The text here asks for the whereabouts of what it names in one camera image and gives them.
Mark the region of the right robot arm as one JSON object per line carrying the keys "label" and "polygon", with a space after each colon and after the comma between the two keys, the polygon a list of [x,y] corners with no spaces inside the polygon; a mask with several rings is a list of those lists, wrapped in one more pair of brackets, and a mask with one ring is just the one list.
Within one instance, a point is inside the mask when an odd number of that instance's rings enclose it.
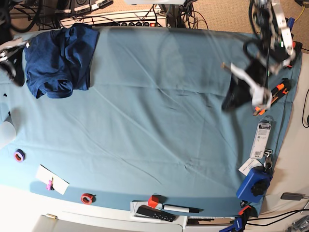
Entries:
{"label": "right robot arm", "polygon": [[2,0],[0,2],[0,70],[18,87],[25,83],[22,54],[24,48],[28,46],[29,40],[12,36],[9,1]]}

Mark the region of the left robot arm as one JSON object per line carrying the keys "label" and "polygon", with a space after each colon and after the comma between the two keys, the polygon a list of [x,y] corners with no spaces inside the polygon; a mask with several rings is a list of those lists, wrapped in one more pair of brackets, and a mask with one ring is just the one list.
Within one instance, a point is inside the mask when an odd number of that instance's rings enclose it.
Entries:
{"label": "left robot arm", "polygon": [[231,82],[222,109],[230,111],[247,102],[261,112],[271,107],[274,93],[268,79],[296,59],[291,29],[278,0],[252,0],[248,9],[254,38],[243,44],[250,64],[242,69],[233,63],[222,67],[231,72]]}

